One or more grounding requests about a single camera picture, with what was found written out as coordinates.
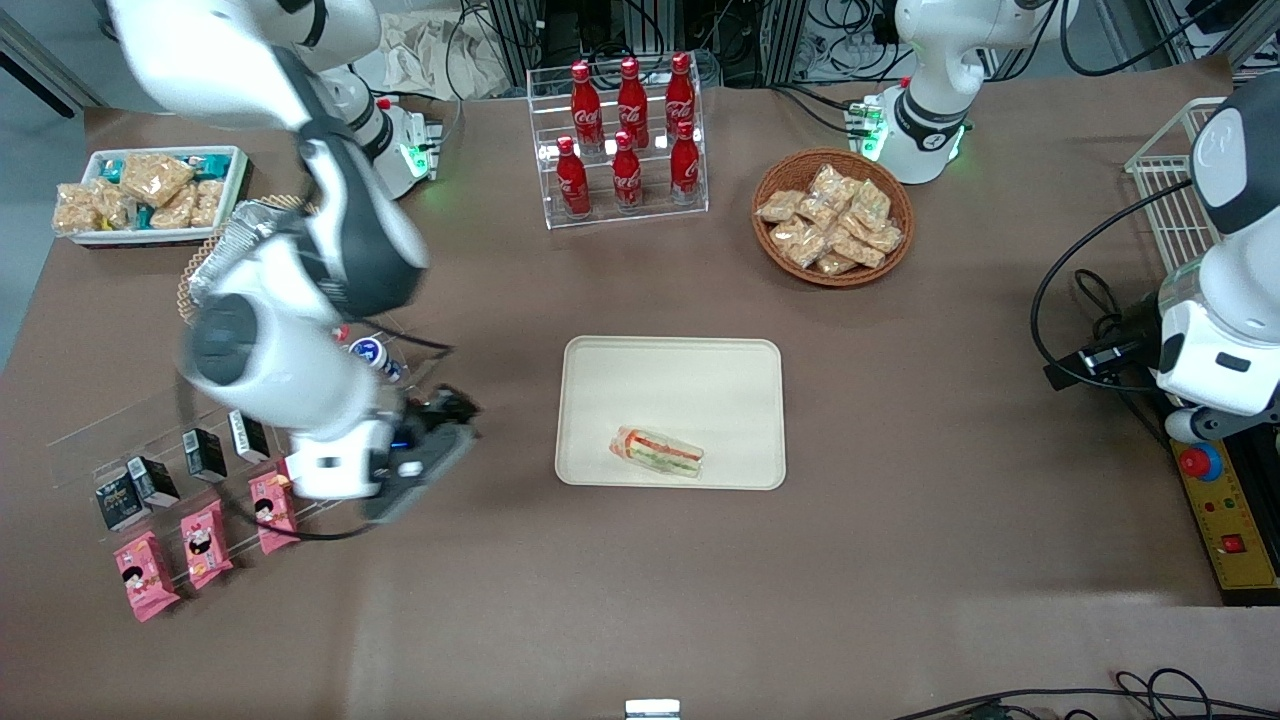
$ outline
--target white plastic tray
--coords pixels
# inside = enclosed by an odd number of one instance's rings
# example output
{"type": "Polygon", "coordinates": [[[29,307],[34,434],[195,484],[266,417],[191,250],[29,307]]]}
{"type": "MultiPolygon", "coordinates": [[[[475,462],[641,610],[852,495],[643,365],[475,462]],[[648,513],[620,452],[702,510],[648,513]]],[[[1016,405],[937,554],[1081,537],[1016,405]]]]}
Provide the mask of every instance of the white plastic tray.
{"type": "Polygon", "coordinates": [[[581,336],[564,347],[556,474],[571,486],[773,489],[787,475],[782,354],[767,340],[581,336]],[[620,425],[705,451],[701,477],[609,452],[620,425]]]}
{"type": "Polygon", "coordinates": [[[81,184],[102,174],[102,164],[108,160],[123,160],[132,152],[159,152],[161,155],[230,155],[232,163],[227,169],[223,197],[218,201],[218,213],[214,214],[214,224],[202,228],[177,228],[177,229],[148,229],[148,231],[91,231],[69,236],[77,245],[86,247],[154,247],[157,245],[188,243],[205,240],[214,234],[214,228],[221,225],[236,209],[236,200],[239,197],[241,183],[244,182],[244,170],[248,168],[248,156],[234,145],[204,145],[198,147],[140,147],[136,150],[99,150],[88,158],[84,167],[84,176],[81,184]]]}

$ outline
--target pink snack package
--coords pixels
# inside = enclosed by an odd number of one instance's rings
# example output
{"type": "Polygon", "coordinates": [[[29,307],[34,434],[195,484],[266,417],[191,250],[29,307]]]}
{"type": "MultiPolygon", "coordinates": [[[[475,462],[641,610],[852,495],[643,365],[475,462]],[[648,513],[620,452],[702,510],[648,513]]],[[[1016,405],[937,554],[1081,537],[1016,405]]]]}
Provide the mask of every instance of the pink snack package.
{"type": "Polygon", "coordinates": [[[232,569],[223,534],[223,506],[218,500],[182,519],[182,548],[196,589],[232,569]]]}
{"type": "MultiPolygon", "coordinates": [[[[266,523],[273,528],[297,532],[293,521],[293,502],[289,498],[289,478],[280,470],[271,470],[250,480],[250,496],[253,498],[253,516],[259,523],[266,523]]],[[[259,525],[257,542],[262,546],[262,553],[270,555],[282,547],[298,542],[298,538],[273,533],[259,525]]]]}
{"type": "Polygon", "coordinates": [[[173,592],[173,580],[164,569],[160,542],[155,533],[147,532],[116,550],[115,566],[124,580],[124,592],[129,597],[133,616],[140,623],[146,623],[165,607],[182,600],[173,592]]]}

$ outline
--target red bottle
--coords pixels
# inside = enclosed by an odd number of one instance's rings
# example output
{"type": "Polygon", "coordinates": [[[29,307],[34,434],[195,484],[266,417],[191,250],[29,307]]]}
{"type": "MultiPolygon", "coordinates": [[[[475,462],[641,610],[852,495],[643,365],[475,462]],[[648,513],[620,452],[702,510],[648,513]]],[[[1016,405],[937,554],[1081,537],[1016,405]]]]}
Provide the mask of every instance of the red bottle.
{"type": "Polygon", "coordinates": [[[561,158],[556,163],[556,177],[559,178],[561,196],[564,197],[564,211],[571,220],[581,220],[591,214],[591,195],[586,187],[586,168],[573,154],[573,138],[561,136],[556,140],[561,158]]]}
{"type": "Polygon", "coordinates": [[[694,119],[694,83],[689,79],[689,53],[671,56],[671,83],[667,85],[667,143],[676,141],[676,123],[694,119]]]}
{"type": "Polygon", "coordinates": [[[618,88],[618,124],[631,133],[637,149],[649,147],[649,97],[640,85],[640,60],[622,60],[622,87],[618,88]]]}
{"type": "Polygon", "coordinates": [[[640,159],[631,149],[631,133],[620,129],[613,137],[618,141],[618,152],[613,156],[613,196],[618,201],[618,210],[623,215],[630,215],[640,209],[644,199],[644,188],[640,187],[640,159]]]}
{"type": "Polygon", "coordinates": [[[600,118],[600,96],[591,87],[591,67],[586,60],[577,60],[570,73],[573,76],[570,111],[573,113],[577,145],[584,155],[600,155],[604,152],[604,122],[600,118]]]}
{"type": "Polygon", "coordinates": [[[676,205],[692,205],[699,190],[694,123],[680,120],[676,126],[676,145],[671,149],[671,200],[676,205]]]}

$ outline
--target brown paper tablecloth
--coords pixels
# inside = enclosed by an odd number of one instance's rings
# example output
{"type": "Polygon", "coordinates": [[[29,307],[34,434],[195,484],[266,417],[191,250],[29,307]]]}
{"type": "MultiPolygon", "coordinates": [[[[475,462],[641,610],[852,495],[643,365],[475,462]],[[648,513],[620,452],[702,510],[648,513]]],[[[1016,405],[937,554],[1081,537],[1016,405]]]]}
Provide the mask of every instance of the brown paper tablecloth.
{"type": "MultiPolygon", "coordinates": [[[[145,625],[46,445],[174,380],[189,250],[59,241],[0,379],[0,716],[616,717],[677,697],[696,720],[890,717],[1165,664],[1276,706],[1280,611],[1216,606],[1165,454],[1114,397],[1051,392],[1027,332],[1048,264],[1134,199],[1123,161],[1229,90],[1222,64],[984,88],[961,156],[910,190],[911,255],[844,292],[751,234],[760,174],[838,143],[783,99],[707,94],[709,214],[557,233],[525,104],[468,104],[442,179],[404,200],[435,268],[399,316],[458,345],[440,379],[485,406],[483,441],[397,524],[259,559],[145,625]],[[562,351],[594,333],[776,342],[786,483],[559,483],[562,351]]],[[[92,149],[234,142],[252,195],[301,188],[279,133],[87,124],[92,149]]],[[[1161,275],[1140,228],[1079,258],[1123,301],[1161,275]]],[[[1043,324],[1061,352],[1087,336],[1065,282],[1043,324]]]]}

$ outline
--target wicker basket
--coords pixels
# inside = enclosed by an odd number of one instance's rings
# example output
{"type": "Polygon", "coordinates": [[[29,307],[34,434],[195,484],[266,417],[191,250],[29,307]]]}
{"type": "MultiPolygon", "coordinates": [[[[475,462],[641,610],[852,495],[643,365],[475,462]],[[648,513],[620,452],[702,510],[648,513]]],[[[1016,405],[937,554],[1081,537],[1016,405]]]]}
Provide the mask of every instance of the wicker basket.
{"type": "MultiPolygon", "coordinates": [[[[296,195],[268,195],[266,197],[260,197],[260,202],[266,202],[268,205],[275,205],[276,208],[283,208],[285,210],[292,210],[301,206],[305,200],[296,195]]],[[[305,213],[315,213],[315,205],[307,205],[303,209],[305,213]]],[[[191,300],[191,274],[196,272],[196,268],[202,265],[209,254],[214,251],[218,241],[223,237],[223,228],[219,227],[214,231],[212,237],[201,243],[200,250],[187,260],[187,269],[182,272],[182,279],[178,281],[178,314],[189,325],[191,319],[196,316],[196,304],[191,300]]]]}
{"type": "Polygon", "coordinates": [[[764,177],[760,178],[760,184],[755,188],[755,199],[751,202],[751,224],[755,227],[755,238],[760,242],[760,247],[764,249],[769,258],[773,258],[773,261],[780,268],[800,279],[828,287],[854,287],[874,281],[892,270],[911,247],[911,241],[915,240],[915,213],[911,210],[911,200],[906,196],[902,183],[897,182],[897,178],[888,170],[867,158],[849,150],[836,150],[833,147],[803,150],[795,155],[783,158],[777,165],[769,168],[764,173],[764,177]],[[799,268],[791,260],[787,260],[777,246],[773,245],[773,240],[769,238],[771,225],[755,214],[755,209],[764,205],[764,201],[780,190],[808,192],[809,183],[818,174],[818,168],[827,163],[846,177],[870,179],[884,195],[888,195],[892,202],[890,218],[902,231],[902,243],[884,258],[884,264],[879,268],[854,268],[838,275],[824,275],[814,270],[799,268]]]}

